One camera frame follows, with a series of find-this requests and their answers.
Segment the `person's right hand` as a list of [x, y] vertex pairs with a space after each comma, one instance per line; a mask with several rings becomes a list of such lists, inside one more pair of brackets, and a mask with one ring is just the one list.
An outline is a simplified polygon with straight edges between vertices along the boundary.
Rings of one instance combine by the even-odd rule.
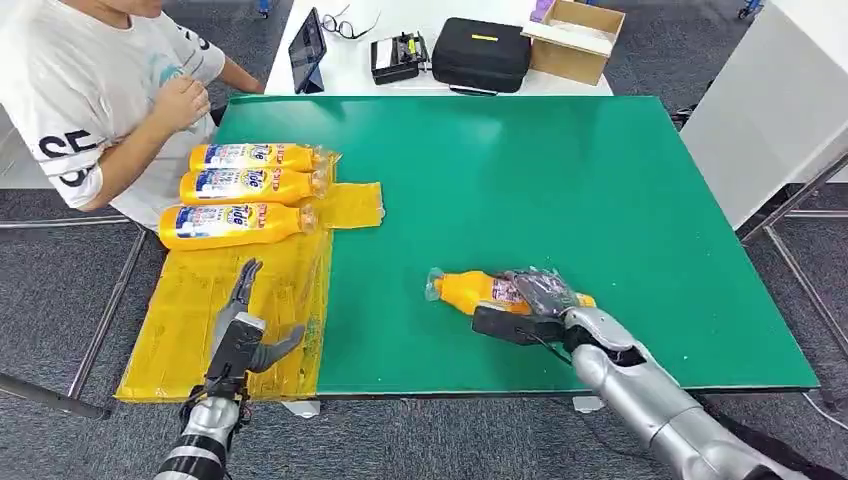
[[206, 87], [189, 76], [170, 79], [159, 91], [151, 118], [165, 133], [184, 130], [210, 111]]

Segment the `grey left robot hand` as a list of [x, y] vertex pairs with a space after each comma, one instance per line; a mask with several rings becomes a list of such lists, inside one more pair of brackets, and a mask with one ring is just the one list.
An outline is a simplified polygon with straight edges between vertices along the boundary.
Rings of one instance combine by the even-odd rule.
[[[215, 352], [220, 345], [229, 324], [239, 313], [246, 312], [256, 274], [262, 268], [262, 262], [255, 258], [248, 260], [241, 269], [229, 300], [216, 316], [214, 336], [210, 346]], [[274, 344], [260, 343], [254, 352], [247, 369], [253, 373], [262, 373], [292, 352], [302, 341], [306, 332], [304, 324], [296, 324], [283, 340]]]

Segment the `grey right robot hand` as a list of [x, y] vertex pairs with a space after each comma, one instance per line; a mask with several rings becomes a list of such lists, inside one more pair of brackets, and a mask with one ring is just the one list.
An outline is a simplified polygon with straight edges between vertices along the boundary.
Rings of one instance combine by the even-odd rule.
[[556, 270], [528, 267], [505, 271], [503, 276], [539, 316], [555, 318], [570, 308], [596, 306], [593, 297], [573, 290]]

